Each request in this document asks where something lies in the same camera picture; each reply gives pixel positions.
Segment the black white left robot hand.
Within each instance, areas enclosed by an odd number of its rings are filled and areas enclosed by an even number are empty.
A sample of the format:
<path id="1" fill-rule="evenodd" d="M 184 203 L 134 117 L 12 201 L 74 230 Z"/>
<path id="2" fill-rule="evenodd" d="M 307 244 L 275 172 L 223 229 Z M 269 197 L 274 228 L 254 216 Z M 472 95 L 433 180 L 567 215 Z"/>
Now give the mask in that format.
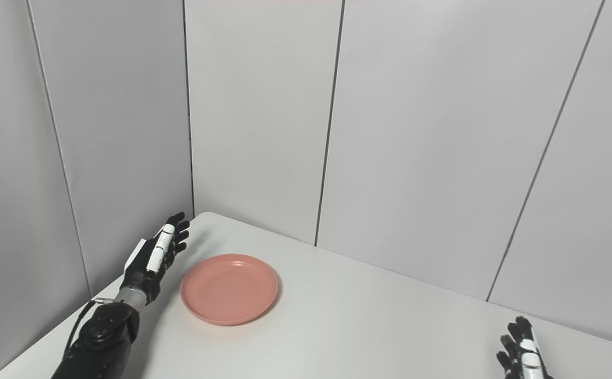
<path id="1" fill-rule="evenodd" d="M 190 221 L 180 212 L 169 217 L 152 239 L 138 242 L 125 265 L 116 301 L 140 312 L 156 300 L 164 274 L 186 249 L 189 227 Z"/>

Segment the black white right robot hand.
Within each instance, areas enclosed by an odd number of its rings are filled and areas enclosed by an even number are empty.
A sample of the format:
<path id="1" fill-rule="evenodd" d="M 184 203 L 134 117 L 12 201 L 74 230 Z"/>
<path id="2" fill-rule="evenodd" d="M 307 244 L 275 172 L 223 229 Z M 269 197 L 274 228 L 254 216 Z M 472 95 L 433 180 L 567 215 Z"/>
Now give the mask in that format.
<path id="1" fill-rule="evenodd" d="M 505 350 L 496 353 L 505 378 L 552 378 L 548 374 L 539 343 L 530 321 L 517 316 L 500 337 Z"/>

